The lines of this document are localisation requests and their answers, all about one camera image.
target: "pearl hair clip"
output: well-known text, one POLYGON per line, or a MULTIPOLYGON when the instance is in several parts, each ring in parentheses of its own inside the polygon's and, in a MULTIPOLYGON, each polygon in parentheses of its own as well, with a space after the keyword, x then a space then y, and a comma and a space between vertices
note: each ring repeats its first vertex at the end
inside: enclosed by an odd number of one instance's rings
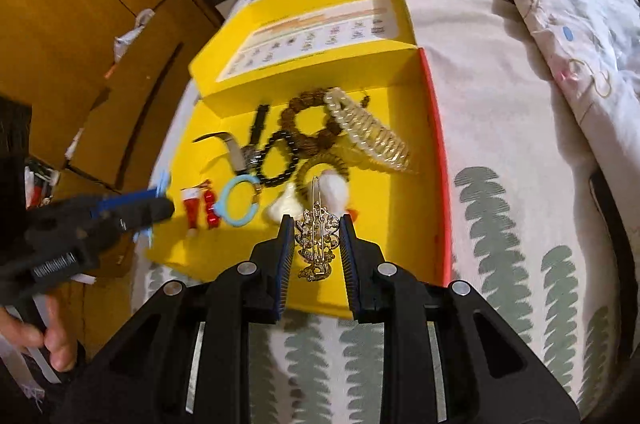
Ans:
POLYGON ((330 88, 324 94, 324 102, 357 148, 388 168, 398 171, 408 168, 407 144, 341 88, 330 88))

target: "white plastic bag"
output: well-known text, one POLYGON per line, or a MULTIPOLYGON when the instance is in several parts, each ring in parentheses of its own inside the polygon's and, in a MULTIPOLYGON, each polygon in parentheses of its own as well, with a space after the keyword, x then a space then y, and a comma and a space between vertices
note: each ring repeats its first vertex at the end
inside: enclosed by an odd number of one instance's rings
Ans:
POLYGON ((134 39, 136 39, 140 33, 145 28, 146 24, 149 23, 149 20, 155 15, 151 9, 143 10, 136 17, 136 24, 133 30, 130 30, 123 36, 119 36, 113 42, 113 60, 117 63, 119 62, 123 55, 127 53, 129 50, 129 46, 133 43, 134 39))

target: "blue ring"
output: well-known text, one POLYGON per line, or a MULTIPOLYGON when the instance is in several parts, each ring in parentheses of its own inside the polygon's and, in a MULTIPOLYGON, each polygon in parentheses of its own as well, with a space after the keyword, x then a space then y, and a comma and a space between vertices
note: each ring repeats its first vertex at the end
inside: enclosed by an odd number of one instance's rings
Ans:
POLYGON ((260 195, 260 191, 261 191, 260 181, 256 177, 254 177, 253 175, 237 175, 233 177, 229 182, 226 183, 225 187, 222 189, 222 192, 220 193, 220 198, 215 204, 213 204, 213 208, 218 214, 218 216, 222 218, 230 226, 233 226, 233 227, 245 226, 246 224, 248 224, 250 221, 254 219, 255 213, 258 212, 257 197, 260 195), (235 220, 234 218, 231 218, 229 216, 229 213, 226 210, 226 204, 228 203, 229 194, 231 193, 231 190, 235 188, 240 182, 249 182, 253 184, 255 187, 255 195, 254 195, 254 201, 252 202, 251 207, 249 208, 249 211, 247 211, 247 214, 242 218, 240 218, 239 220, 235 220))

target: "black bead bracelet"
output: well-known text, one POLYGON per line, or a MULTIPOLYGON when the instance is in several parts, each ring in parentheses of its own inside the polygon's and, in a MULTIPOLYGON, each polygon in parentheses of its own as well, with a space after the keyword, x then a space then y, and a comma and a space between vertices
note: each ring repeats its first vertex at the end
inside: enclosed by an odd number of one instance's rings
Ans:
POLYGON ((296 170, 296 166, 298 165, 298 148, 296 144, 293 142, 293 137, 286 130, 280 130, 275 132, 273 135, 269 137, 267 145, 261 150, 255 158, 255 176, 258 177, 260 184, 265 186, 266 188, 273 188, 274 186, 279 186, 280 184, 284 184, 287 180, 291 178, 293 172, 296 170), (284 139, 289 146, 289 150, 291 152, 291 160, 289 162, 289 166, 285 169, 280 175, 277 177, 273 177, 268 179, 262 174, 262 164, 264 164, 264 159, 267 157, 267 153, 276 144, 276 141, 284 139))

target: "orange object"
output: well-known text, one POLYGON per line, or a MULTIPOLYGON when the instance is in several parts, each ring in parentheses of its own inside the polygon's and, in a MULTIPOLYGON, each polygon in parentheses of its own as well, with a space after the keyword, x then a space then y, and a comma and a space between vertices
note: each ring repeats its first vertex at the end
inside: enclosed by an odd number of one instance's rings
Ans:
POLYGON ((347 213, 349 213, 351 221, 355 224, 356 220, 358 219, 358 211, 356 211, 355 209, 347 209, 347 213))

